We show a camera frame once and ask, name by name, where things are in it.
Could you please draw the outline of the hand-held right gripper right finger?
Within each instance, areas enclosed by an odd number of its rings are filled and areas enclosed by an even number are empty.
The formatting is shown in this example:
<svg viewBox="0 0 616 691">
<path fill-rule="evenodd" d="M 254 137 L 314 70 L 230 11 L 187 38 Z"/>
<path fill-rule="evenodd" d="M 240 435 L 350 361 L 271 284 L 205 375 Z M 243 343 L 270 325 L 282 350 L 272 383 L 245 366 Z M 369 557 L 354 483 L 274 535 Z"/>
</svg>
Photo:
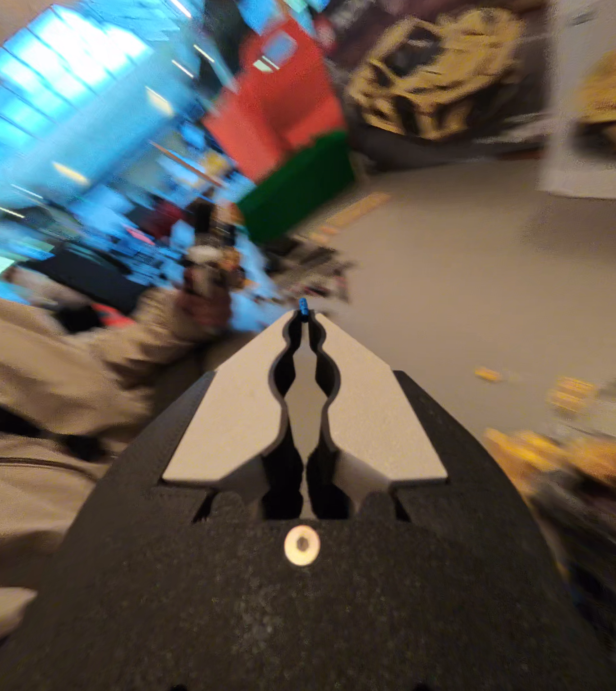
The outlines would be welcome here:
<svg viewBox="0 0 616 691">
<path fill-rule="evenodd" d="M 308 459 L 313 514 L 343 520 L 372 494 L 446 483 L 448 471 L 392 368 L 325 315 L 310 315 L 308 333 L 326 396 Z"/>
</svg>

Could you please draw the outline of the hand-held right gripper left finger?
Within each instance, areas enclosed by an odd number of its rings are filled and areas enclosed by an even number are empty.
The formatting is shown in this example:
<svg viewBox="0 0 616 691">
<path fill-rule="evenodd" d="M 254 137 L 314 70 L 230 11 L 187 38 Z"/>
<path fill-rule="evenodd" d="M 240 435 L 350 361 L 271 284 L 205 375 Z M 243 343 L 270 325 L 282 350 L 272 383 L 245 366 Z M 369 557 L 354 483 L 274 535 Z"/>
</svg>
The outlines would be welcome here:
<svg viewBox="0 0 616 691">
<path fill-rule="evenodd" d="M 300 516 L 303 461 L 286 393 L 302 335 L 300 312 L 286 313 L 215 370 L 163 472 L 165 484 L 236 493 L 269 520 Z"/>
</svg>

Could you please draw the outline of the person's left forearm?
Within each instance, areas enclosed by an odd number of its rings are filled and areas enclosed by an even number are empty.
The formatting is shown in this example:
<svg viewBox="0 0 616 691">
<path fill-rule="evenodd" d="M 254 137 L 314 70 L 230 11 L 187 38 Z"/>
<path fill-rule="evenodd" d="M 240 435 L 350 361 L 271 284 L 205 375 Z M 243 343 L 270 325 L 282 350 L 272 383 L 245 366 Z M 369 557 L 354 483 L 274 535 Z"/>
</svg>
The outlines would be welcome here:
<svg viewBox="0 0 616 691">
<path fill-rule="evenodd" d="M 199 326 L 177 305 L 178 289 L 151 289 L 140 299 L 132 323 L 103 328 L 86 337 L 86 347 L 122 383 L 143 384 L 223 330 Z"/>
</svg>

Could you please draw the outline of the grey desk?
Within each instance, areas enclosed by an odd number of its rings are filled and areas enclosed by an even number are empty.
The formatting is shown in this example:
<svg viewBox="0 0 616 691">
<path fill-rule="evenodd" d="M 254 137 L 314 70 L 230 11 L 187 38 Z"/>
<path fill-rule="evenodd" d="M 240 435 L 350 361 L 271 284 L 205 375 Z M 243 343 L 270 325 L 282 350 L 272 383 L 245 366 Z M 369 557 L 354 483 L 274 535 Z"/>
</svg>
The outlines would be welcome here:
<svg viewBox="0 0 616 691">
<path fill-rule="evenodd" d="M 361 266 L 343 326 L 424 385 L 433 443 L 456 462 L 478 457 L 484 427 L 542 423 L 556 375 L 614 371 L 616 200 L 546 195 L 536 176 L 533 162 L 385 176 L 392 200 L 338 237 Z"/>
</svg>

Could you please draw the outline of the person's left hand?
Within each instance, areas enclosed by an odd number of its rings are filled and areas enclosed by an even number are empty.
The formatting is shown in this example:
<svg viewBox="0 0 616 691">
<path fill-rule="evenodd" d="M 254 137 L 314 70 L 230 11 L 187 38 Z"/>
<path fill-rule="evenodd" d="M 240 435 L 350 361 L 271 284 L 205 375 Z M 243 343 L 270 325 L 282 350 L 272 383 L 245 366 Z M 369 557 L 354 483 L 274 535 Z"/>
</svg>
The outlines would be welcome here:
<svg viewBox="0 0 616 691">
<path fill-rule="evenodd" d="M 226 330 L 231 320 L 231 293 L 224 285 L 212 285 L 207 297 L 195 291 L 194 269 L 189 267 L 183 274 L 183 282 L 177 293 L 178 307 L 190 315 L 199 326 L 210 330 Z"/>
</svg>

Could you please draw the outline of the green plastic bin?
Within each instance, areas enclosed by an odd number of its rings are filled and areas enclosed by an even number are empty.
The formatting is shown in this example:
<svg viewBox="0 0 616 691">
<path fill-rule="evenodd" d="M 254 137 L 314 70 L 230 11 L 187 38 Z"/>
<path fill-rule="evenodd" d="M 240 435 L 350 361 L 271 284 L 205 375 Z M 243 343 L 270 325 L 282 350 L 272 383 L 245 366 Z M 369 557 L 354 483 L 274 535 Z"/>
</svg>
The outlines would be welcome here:
<svg viewBox="0 0 616 691">
<path fill-rule="evenodd" d="M 236 202 L 250 241 L 284 236 L 355 184 L 346 132 L 334 131 L 288 159 Z"/>
</svg>

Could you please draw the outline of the black board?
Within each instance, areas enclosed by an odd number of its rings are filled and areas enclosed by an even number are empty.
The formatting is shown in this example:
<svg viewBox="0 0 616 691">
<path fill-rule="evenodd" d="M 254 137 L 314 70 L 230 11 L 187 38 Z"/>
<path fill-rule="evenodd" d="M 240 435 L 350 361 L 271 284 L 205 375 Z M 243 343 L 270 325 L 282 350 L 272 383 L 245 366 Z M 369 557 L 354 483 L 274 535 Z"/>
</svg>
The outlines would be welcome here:
<svg viewBox="0 0 616 691">
<path fill-rule="evenodd" d="M 124 315 L 133 313 L 140 298 L 150 289 L 130 280 L 106 255 L 73 245 L 59 248 L 42 260 L 29 259 L 21 267 Z"/>
</svg>

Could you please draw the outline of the long yellow beam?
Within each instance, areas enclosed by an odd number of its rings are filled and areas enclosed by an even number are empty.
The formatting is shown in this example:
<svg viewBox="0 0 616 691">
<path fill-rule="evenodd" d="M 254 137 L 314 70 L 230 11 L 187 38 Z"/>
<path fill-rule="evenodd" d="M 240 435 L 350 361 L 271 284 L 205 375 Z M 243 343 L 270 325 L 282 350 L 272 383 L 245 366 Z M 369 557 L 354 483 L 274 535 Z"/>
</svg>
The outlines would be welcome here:
<svg viewBox="0 0 616 691">
<path fill-rule="evenodd" d="M 332 231 L 338 231 L 346 228 L 355 223 L 357 220 L 382 207 L 384 204 L 387 204 L 390 199 L 390 194 L 382 192 L 366 195 L 360 200 L 350 204 L 348 207 L 331 216 L 326 221 L 325 227 L 330 228 Z"/>
</svg>

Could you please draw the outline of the red plastic bin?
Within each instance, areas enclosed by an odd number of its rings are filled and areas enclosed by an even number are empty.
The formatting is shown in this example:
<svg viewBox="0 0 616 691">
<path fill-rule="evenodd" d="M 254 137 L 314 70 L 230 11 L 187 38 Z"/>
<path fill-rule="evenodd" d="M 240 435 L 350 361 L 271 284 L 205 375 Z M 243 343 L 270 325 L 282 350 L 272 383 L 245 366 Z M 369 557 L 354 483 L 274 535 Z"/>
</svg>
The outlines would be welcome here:
<svg viewBox="0 0 616 691">
<path fill-rule="evenodd" d="M 244 177 L 260 183 L 321 136 L 346 131 L 322 51 L 295 19 L 250 34 L 240 63 L 201 122 Z"/>
</svg>

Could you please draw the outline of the pile of yellow black bricks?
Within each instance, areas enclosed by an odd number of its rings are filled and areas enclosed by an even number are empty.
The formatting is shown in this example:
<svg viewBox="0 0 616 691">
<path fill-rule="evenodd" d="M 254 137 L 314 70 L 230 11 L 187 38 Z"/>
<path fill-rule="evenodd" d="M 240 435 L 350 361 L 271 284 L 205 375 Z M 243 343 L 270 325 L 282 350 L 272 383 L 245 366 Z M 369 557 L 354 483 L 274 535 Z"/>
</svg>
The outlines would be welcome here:
<svg viewBox="0 0 616 691">
<path fill-rule="evenodd" d="M 559 378 L 551 433 L 488 428 L 484 444 L 548 539 L 582 615 L 616 649 L 616 379 Z"/>
</svg>

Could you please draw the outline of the skylight window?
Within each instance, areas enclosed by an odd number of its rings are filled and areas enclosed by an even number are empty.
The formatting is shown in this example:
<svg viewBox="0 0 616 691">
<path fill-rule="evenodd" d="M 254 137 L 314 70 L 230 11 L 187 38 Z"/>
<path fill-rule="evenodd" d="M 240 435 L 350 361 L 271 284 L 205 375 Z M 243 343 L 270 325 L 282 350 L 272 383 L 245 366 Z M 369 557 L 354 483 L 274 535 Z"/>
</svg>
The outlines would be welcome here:
<svg viewBox="0 0 616 691">
<path fill-rule="evenodd" d="M 26 151 L 152 53 L 135 33 L 53 5 L 0 46 L 0 156 Z"/>
</svg>

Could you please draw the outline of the dark toy car box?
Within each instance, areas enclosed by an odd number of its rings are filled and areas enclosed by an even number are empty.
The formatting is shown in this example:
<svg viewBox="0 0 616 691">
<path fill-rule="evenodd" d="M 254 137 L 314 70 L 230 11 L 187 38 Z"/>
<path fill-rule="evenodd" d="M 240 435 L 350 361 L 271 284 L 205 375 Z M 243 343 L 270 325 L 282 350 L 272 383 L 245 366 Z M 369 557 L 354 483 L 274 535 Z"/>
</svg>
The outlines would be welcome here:
<svg viewBox="0 0 616 691">
<path fill-rule="evenodd" d="M 352 149 L 379 171 L 541 149 L 547 1 L 317 1 Z"/>
</svg>

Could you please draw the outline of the instruction booklet car picture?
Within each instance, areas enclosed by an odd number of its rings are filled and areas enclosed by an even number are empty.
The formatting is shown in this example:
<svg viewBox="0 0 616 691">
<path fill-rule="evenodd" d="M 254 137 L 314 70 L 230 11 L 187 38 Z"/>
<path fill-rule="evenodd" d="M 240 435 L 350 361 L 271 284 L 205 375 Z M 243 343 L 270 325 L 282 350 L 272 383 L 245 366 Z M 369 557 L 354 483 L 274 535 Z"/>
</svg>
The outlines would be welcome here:
<svg viewBox="0 0 616 691">
<path fill-rule="evenodd" d="M 616 200 L 616 1 L 551 2 L 551 132 L 539 188 Z"/>
</svg>

